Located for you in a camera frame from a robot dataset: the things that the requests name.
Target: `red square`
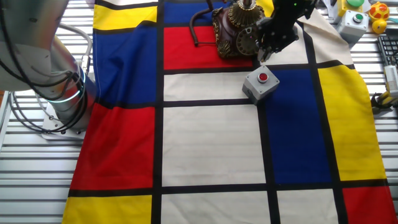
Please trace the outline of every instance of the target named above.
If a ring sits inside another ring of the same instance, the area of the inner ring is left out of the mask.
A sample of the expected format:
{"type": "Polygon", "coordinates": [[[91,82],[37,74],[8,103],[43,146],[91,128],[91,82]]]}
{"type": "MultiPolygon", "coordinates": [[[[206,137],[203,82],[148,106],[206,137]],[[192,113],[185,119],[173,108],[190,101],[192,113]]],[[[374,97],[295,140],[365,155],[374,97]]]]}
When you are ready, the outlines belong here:
{"type": "Polygon", "coordinates": [[[152,187],[155,108],[95,104],[73,175],[73,190],[152,187]]]}
{"type": "Polygon", "coordinates": [[[397,224],[389,187],[343,189],[349,224],[397,224]]]}
{"type": "MultiPolygon", "coordinates": [[[[213,27],[195,27],[199,42],[216,42],[213,27]]],[[[164,29],[164,69],[252,67],[251,58],[221,59],[215,44],[196,47],[189,27],[164,29]]]]}

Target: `metal slats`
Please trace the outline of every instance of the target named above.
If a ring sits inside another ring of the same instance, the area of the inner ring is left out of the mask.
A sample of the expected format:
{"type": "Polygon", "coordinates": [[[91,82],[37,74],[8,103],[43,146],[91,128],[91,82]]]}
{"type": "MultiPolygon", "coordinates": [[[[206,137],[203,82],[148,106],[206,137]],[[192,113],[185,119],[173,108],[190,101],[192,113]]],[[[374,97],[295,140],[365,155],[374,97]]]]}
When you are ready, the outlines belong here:
{"type": "MultiPolygon", "coordinates": [[[[327,16],[326,9],[319,10],[327,16]]],[[[398,19],[396,8],[391,17],[398,19]]],[[[93,1],[70,0],[62,22],[93,33],[93,1]]],[[[79,60],[86,50],[84,38],[59,29],[58,38],[79,60]]],[[[351,49],[353,62],[368,86],[369,97],[386,90],[377,35],[369,28],[351,49]]],[[[33,91],[17,93],[29,119],[42,125],[45,118],[33,91]]],[[[394,204],[398,208],[398,117],[397,111],[375,115],[377,137],[394,204]]],[[[23,127],[11,114],[0,134],[0,223],[61,223],[68,188],[76,166],[81,141],[46,141],[23,127]]]]}

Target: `white square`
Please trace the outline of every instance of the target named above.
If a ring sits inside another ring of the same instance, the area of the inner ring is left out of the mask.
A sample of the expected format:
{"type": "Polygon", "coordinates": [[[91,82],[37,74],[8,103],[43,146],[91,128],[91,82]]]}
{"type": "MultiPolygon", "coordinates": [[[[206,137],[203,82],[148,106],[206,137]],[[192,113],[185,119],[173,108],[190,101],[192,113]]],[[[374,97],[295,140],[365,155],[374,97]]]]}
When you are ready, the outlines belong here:
{"type": "Polygon", "coordinates": [[[332,189],[278,191],[281,224],[337,224],[332,189]]]}
{"type": "Polygon", "coordinates": [[[242,86],[250,72],[164,76],[164,101],[245,99],[242,86]]]}
{"type": "Polygon", "coordinates": [[[267,192],[162,196],[162,224],[268,224],[267,192]]]}
{"type": "Polygon", "coordinates": [[[308,64],[303,29],[298,24],[294,24],[294,26],[297,28],[298,40],[292,42],[279,53],[272,54],[269,60],[261,63],[261,65],[308,64]]]}
{"type": "Polygon", "coordinates": [[[347,42],[317,10],[310,19],[301,17],[299,21],[304,23],[304,31],[312,38],[317,63],[339,60],[344,65],[353,64],[347,42]]]}
{"type": "Polygon", "coordinates": [[[163,186],[266,182],[254,105],[164,109],[163,186]]]}

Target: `emergency stop button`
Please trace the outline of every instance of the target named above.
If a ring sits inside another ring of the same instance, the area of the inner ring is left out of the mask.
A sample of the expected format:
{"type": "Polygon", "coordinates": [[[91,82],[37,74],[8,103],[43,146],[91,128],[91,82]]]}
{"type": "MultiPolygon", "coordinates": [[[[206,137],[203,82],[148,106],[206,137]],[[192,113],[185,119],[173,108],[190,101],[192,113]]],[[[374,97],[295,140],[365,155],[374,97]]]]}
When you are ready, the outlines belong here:
{"type": "Polygon", "coordinates": [[[268,80],[268,75],[265,74],[265,73],[261,73],[261,74],[257,77],[257,79],[258,79],[259,82],[261,82],[261,83],[266,83],[267,80],[268,80]]]}

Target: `yellow ball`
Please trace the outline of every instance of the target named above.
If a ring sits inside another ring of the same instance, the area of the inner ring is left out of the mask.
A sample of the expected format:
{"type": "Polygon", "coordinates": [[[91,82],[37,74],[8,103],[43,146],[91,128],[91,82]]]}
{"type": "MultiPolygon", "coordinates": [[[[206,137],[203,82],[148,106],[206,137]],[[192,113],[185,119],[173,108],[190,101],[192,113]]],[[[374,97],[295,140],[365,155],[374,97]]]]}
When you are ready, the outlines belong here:
{"type": "Polygon", "coordinates": [[[377,34],[382,34],[386,30],[387,22],[380,19],[378,21],[374,21],[372,24],[373,31],[377,34]]]}

